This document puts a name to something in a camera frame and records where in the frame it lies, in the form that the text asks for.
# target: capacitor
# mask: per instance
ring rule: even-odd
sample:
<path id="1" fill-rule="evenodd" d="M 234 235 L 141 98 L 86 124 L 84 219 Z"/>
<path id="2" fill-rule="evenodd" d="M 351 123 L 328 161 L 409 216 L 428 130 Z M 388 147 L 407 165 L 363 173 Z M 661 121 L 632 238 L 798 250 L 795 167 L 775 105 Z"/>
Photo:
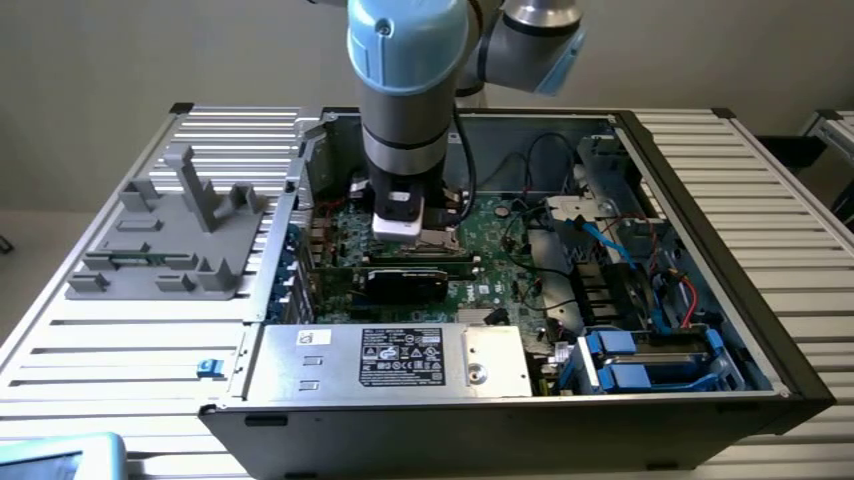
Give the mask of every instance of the capacitor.
<path id="1" fill-rule="evenodd" d="M 499 205 L 495 207 L 495 210 L 492 210 L 492 213 L 497 218 L 507 218 L 509 216 L 509 209 L 503 205 Z"/>

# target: power supply label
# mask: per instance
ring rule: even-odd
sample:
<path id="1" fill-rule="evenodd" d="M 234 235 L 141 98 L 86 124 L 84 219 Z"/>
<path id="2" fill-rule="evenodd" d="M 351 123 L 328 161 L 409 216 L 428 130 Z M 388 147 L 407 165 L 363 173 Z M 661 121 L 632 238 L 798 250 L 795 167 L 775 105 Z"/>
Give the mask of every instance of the power supply label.
<path id="1" fill-rule="evenodd" d="M 359 382 L 365 387 L 444 385 L 440 328 L 361 330 Z"/>

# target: white wall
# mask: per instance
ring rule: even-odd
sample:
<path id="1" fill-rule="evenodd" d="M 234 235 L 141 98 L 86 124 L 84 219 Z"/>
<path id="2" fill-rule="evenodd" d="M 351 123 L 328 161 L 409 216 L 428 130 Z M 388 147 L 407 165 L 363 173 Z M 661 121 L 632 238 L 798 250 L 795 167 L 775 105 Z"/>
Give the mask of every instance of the white wall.
<path id="1" fill-rule="evenodd" d="M 14 250 L 0 255 L 0 343 L 41 293 L 93 214 L 0 211 L 0 234 Z"/>
<path id="2" fill-rule="evenodd" d="M 588 0 L 553 99 L 728 106 L 794 131 L 854 103 L 854 0 Z M 344 15 L 301 0 L 0 2 L 0 206 L 96 210 L 176 101 L 353 104 Z"/>

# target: metal slatted table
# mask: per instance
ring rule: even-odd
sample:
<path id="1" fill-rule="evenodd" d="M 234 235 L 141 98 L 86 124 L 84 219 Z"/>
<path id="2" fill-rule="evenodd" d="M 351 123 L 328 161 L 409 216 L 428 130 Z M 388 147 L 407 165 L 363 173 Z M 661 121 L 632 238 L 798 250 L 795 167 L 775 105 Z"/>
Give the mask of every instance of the metal slatted table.
<path id="1" fill-rule="evenodd" d="M 746 439 L 692 472 L 577 478 L 851 478 L 854 238 L 735 119 L 709 110 L 635 113 L 839 405 L 786 436 Z M 854 129 L 854 112 L 847 118 Z M 169 116 L 126 178 L 149 175 L 160 191 L 178 191 L 156 153 L 189 142 L 198 175 L 218 190 L 248 181 L 274 197 L 298 123 L 310 120 L 313 111 L 292 108 L 194 107 Z M 194 416 L 230 379 L 197 379 L 194 368 L 238 353 L 272 208 L 234 299 L 66 301 L 61 280 L 114 219 L 113 195 L 0 349 L 0 444 L 110 430 L 124 437 L 133 477 L 248 478 Z"/>

